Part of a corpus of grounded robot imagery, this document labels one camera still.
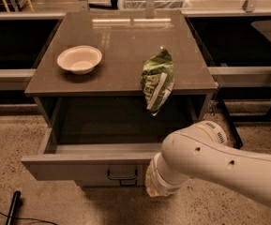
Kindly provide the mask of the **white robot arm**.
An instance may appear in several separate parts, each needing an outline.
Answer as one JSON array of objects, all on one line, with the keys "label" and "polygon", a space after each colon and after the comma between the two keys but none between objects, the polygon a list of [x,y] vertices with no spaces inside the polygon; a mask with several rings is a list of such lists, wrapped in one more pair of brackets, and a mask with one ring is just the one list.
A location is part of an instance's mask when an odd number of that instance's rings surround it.
[{"label": "white robot arm", "polygon": [[163,140],[146,170],[146,191],[151,197],[170,196],[189,178],[218,184],[271,207],[271,155],[229,147],[226,133],[214,122],[198,122]]}]

